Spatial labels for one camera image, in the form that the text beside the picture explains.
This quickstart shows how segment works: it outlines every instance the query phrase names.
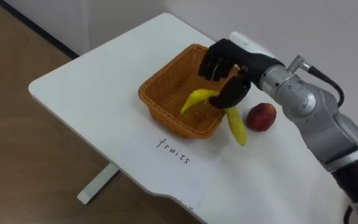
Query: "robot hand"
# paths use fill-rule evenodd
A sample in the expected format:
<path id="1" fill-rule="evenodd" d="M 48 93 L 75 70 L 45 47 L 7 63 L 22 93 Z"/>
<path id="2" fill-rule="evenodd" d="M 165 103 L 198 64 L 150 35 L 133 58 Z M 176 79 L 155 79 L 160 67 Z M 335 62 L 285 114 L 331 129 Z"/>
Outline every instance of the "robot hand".
<path id="1" fill-rule="evenodd" d="M 241 68 L 238 75 L 226 83 L 218 96 L 209 99 L 209 103 L 216 108 L 236 106 L 247 95 L 251 82 L 259 87 L 259 80 L 268 68 L 284 66 L 275 58 L 250 53 L 230 40 L 221 39 L 208 49 L 200 65 L 199 75 L 207 80 L 220 81 L 228 77 L 234 65 Z"/>

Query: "baseboard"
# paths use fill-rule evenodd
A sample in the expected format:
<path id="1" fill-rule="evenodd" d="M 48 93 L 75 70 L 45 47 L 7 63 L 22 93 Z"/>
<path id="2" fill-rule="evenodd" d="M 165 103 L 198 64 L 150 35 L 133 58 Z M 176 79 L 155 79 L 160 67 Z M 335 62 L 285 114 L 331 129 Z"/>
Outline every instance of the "baseboard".
<path id="1" fill-rule="evenodd" d="M 32 29 L 34 32 L 36 32 L 39 36 L 44 38 L 47 42 L 55 46 L 58 50 L 63 52 L 65 55 L 70 57 L 71 59 L 76 59 L 79 57 L 78 54 L 76 54 L 74 51 L 69 49 L 66 45 L 61 43 L 59 40 L 54 38 L 52 35 L 50 35 L 47 31 L 43 30 L 41 27 L 39 27 L 37 24 L 32 22 L 29 18 L 27 18 L 25 15 L 21 14 L 18 10 L 14 9 L 11 5 L 9 5 L 6 1 L 0 0 L 0 6 L 5 9 L 7 12 L 9 12 L 12 16 L 14 16 L 17 20 L 21 21 L 24 25 L 26 25 L 28 28 Z"/>

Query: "paper sheet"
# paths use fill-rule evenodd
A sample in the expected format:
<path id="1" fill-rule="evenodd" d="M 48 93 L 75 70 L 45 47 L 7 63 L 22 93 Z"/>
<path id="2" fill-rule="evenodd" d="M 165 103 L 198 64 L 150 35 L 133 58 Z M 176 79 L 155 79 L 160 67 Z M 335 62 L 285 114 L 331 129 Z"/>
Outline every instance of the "paper sheet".
<path id="1" fill-rule="evenodd" d="M 222 158 L 213 140 L 181 139 L 156 126 L 135 133 L 119 151 L 165 194 L 198 206 Z"/>

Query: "toy banana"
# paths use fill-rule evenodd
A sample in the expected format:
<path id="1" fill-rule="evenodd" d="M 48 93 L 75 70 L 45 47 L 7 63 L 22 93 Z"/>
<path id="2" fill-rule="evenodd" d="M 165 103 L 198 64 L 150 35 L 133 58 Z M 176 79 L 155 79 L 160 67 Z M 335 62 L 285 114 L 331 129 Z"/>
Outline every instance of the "toy banana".
<path id="1" fill-rule="evenodd" d="M 185 105 L 181 108 L 180 113 L 183 114 L 188 108 L 198 103 L 206 101 L 210 96 L 218 96 L 219 92 L 215 90 L 195 90 L 189 95 Z"/>
<path id="2" fill-rule="evenodd" d="M 234 138 L 240 146 L 245 146 L 247 141 L 247 131 L 236 107 L 233 106 L 232 108 L 226 109 L 226 116 Z"/>
<path id="3" fill-rule="evenodd" d="M 219 93 L 214 90 L 202 90 L 202 89 L 195 90 L 187 98 L 185 105 L 180 110 L 180 113 L 183 114 L 191 106 L 206 101 L 210 96 L 218 96 L 218 95 Z M 227 121 L 229 122 L 231 133 L 233 134 L 234 138 L 239 143 L 239 145 L 244 146 L 247 140 L 247 131 L 236 107 L 226 109 L 226 115 L 227 115 Z"/>

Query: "wicker basket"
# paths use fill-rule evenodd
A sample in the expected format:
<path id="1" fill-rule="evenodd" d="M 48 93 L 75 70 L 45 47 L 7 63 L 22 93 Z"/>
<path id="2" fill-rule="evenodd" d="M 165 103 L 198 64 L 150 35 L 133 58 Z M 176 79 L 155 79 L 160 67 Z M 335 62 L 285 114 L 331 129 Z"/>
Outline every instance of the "wicker basket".
<path id="1" fill-rule="evenodd" d="M 204 88 L 220 91 L 226 80 L 207 81 L 198 76 L 198 68 L 207 51 L 193 44 L 151 76 L 139 88 L 139 98 L 149 107 L 151 116 L 183 138 L 209 138 L 220 124 L 224 111 L 201 103 L 180 114 L 188 95 Z"/>

